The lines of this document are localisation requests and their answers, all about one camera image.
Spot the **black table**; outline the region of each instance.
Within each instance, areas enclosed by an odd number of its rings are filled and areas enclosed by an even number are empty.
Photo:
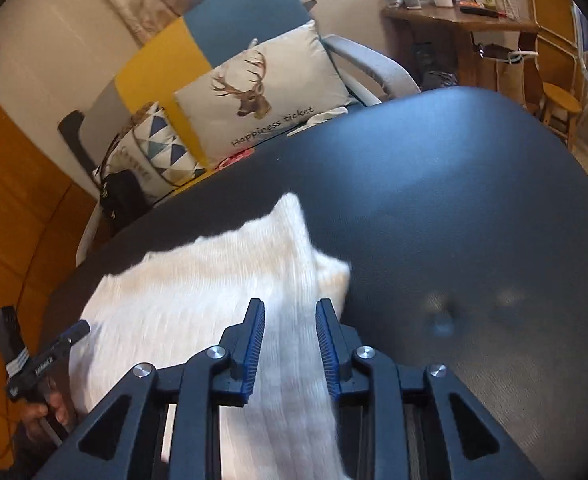
[[[549,480],[588,468],[588,177],[502,96],[427,92],[337,118],[140,219],[59,290],[43,340],[147,251],[300,198],[313,244],[351,263],[343,320],[400,363],[451,366]]]

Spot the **gray cushion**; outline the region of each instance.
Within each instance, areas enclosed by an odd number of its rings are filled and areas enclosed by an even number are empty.
[[[85,114],[78,132],[81,145],[96,165],[102,162],[111,141],[131,116],[112,79]]]
[[[333,34],[325,36],[323,43],[328,50],[348,60],[370,76],[389,98],[406,97],[421,92],[407,70],[380,52]]]

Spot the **deer head print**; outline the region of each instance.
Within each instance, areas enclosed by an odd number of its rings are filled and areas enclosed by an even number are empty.
[[[265,56],[260,52],[257,53],[258,59],[247,59],[245,63],[251,65],[255,70],[248,69],[247,72],[253,75],[250,82],[253,86],[243,92],[234,88],[226,81],[226,76],[216,75],[212,80],[212,90],[217,92],[216,95],[224,97],[231,95],[241,102],[241,106],[238,108],[236,114],[240,117],[245,117],[251,113],[254,114],[254,118],[263,119],[271,110],[271,105],[265,98],[263,85],[263,79],[267,73],[267,62]]]

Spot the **white towel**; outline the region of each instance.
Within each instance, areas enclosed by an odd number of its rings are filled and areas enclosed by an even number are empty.
[[[347,264],[312,247],[292,194],[238,231],[148,254],[103,278],[82,313],[91,333],[70,357],[74,403],[89,412],[139,362],[185,362],[260,298],[265,333],[253,395],[243,409],[221,408],[223,479],[344,479],[315,304],[330,298],[340,315],[348,282]],[[168,423],[165,460],[170,435]]]
[[[354,99],[353,97],[350,99],[351,99],[351,102],[357,102],[356,99]],[[323,112],[322,114],[316,114],[315,116],[310,117],[309,120],[305,124],[303,124],[302,126],[299,126],[295,130],[292,130],[291,132],[289,132],[287,134],[287,136],[291,137],[292,135],[296,135],[298,132],[302,132],[303,130],[311,128],[312,126],[316,126],[317,124],[326,123],[327,121],[331,121],[334,117],[338,117],[339,115],[344,115],[344,114],[348,114],[348,113],[349,113],[349,110],[347,110],[346,107],[339,106],[338,108],[333,108],[332,110],[328,110],[326,112]]]

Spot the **black bag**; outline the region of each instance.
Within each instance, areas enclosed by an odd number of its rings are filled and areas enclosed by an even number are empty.
[[[109,155],[114,151],[122,137],[123,132],[111,141],[100,168],[98,168],[100,207],[107,222],[109,222],[112,235],[141,218],[152,208],[147,203],[147,199],[133,171],[123,170],[105,175]]]

